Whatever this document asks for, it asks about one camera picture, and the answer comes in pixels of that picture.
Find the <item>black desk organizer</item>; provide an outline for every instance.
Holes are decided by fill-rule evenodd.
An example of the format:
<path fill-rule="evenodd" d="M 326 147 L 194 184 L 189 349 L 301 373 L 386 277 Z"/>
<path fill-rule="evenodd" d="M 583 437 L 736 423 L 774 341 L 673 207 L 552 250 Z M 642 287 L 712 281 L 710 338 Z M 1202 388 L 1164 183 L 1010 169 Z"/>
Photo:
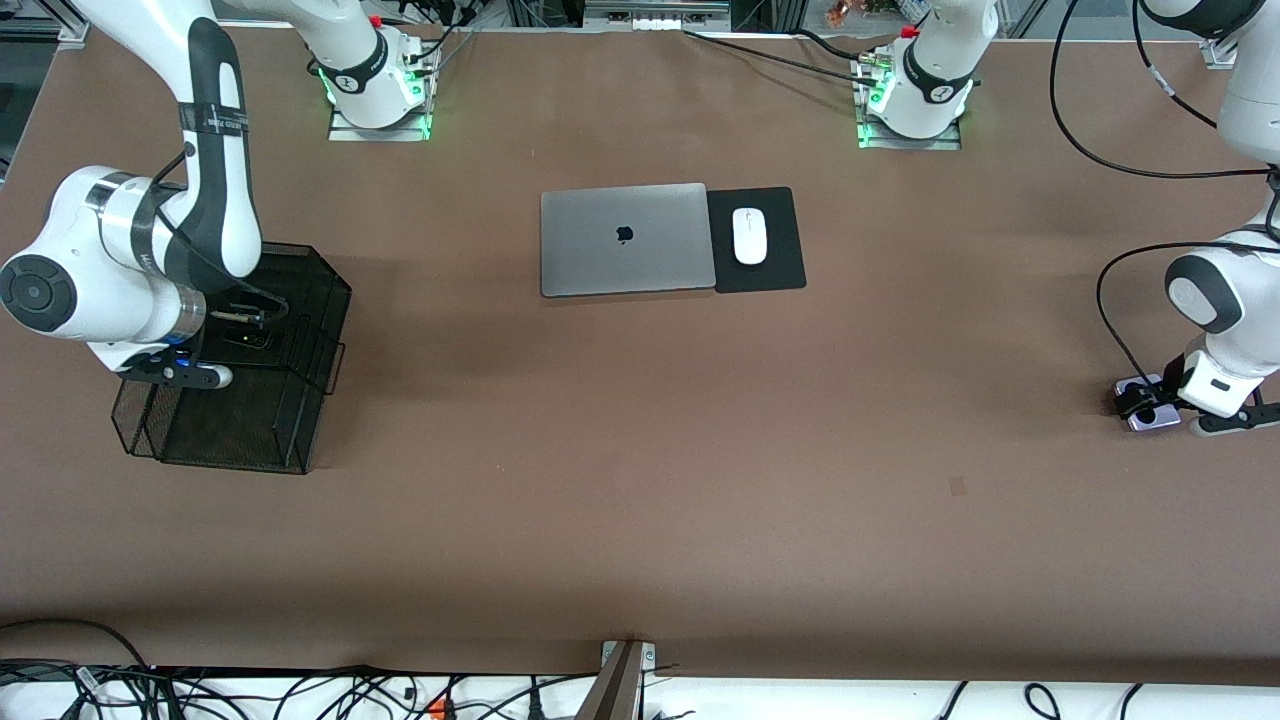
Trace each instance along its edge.
<path fill-rule="evenodd" d="M 180 347 L 200 363 L 232 369 L 220 389 L 124 380 L 111 421 L 124 451 L 174 465 L 303 474 L 310 469 L 324 398 L 333 393 L 351 286 L 311 247 L 264 245 L 247 278 L 288 300 L 289 314 L 265 334 L 252 325 L 209 318 Z M 210 310 L 261 305 L 232 290 Z M 251 341 L 246 342 L 246 329 Z"/>

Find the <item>silver laptop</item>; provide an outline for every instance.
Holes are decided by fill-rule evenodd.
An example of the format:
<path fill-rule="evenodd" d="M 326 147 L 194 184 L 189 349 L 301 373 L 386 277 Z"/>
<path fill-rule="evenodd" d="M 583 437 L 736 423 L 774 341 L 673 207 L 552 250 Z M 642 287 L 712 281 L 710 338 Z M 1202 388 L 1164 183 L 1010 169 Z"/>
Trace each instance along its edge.
<path fill-rule="evenodd" d="M 543 295 L 716 287 L 707 186 L 543 193 Z"/>

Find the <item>plug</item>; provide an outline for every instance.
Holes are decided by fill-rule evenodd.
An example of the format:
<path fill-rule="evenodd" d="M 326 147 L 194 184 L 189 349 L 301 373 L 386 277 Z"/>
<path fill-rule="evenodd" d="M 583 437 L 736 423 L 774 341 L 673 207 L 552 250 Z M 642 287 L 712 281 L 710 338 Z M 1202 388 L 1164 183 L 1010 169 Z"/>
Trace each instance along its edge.
<path fill-rule="evenodd" d="M 538 678 L 530 678 L 532 688 L 529 691 L 529 720 L 547 720 L 543 712 L 543 693 L 538 687 Z"/>

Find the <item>computer mouse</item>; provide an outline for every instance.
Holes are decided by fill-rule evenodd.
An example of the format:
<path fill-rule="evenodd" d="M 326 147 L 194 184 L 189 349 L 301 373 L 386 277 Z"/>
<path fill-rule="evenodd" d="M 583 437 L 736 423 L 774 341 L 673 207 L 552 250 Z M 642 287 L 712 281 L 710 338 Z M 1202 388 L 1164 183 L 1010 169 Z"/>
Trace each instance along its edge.
<path fill-rule="evenodd" d="M 733 258 L 744 265 L 759 265 L 769 254 L 764 213 L 755 208 L 733 210 Z"/>

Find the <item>small object in basket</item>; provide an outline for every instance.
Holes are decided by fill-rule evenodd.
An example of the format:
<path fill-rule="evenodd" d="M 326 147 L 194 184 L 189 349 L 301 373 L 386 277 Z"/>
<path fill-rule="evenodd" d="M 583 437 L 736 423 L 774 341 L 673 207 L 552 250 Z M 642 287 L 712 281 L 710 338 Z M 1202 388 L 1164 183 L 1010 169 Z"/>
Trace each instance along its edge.
<path fill-rule="evenodd" d="M 223 332 L 223 340 L 232 345 L 248 347 L 250 350 L 268 350 L 271 347 L 271 333 L 259 328 L 228 327 Z"/>

